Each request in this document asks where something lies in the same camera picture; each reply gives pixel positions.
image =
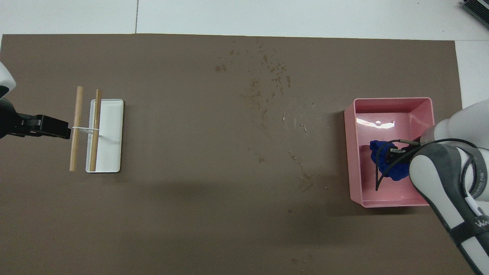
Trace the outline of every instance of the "pink plastic bin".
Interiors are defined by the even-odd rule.
[[[375,191],[375,163],[369,145],[375,139],[414,140],[434,124],[428,97],[355,99],[345,110],[350,198],[363,207],[428,205],[409,177],[397,182],[384,178]]]

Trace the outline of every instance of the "white tray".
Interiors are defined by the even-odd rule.
[[[93,128],[95,99],[90,103],[89,128]],[[122,120],[124,101],[122,99],[102,99],[100,105],[100,131],[97,149],[97,166],[90,172],[90,155],[92,135],[89,135],[87,146],[87,173],[116,173],[121,165]]]

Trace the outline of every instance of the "brown mat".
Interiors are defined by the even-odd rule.
[[[73,121],[122,98],[121,172],[70,141],[0,140],[2,274],[467,274],[429,207],[349,198],[343,110],[461,109],[455,46],[197,35],[4,35],[17,112]]]

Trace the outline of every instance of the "blue towel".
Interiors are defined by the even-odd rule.
[[[376,162],[378,149],[385,143],[387,142],[378,140],[372,140],[370,142],[370,150],[372,150],[370,158],[374,161],[374,163]],[[378,156],[378,169],[383,175],[387,167],[389,167],[389,164],[385,161],[385,156],[390,146],[395,145],[393,143],[385,145],[380,151],[380,155]],[[387,175],[384,175],[384,177],[392,178],[392,180],[394,181],[400,181],[407,176],[409,176],[409,163],[398,163],[394,165],[394,167],[392,167]]]

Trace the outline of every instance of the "wooden dowel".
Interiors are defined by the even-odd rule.
[[[100,105],[102,105],[102,90],[97,89],[95,92],[95,110],[93,114],[93,128],[100,128]],[[92,147],[90,152],[90,172],[94,172],[97,166],[97,149],[98,149],[99,130],[93,130]]]
[[[83,99],[83,87],[78,86],[76,88],[76,102],[75,102],[75,120],[73,126],[80,127],[80,119],[82,118],[82,99]],[[71,155],[69,157],[69,170],[71,172],[76,171],[76,157],[78,156],[78,128],[72,129],[71,135]]]

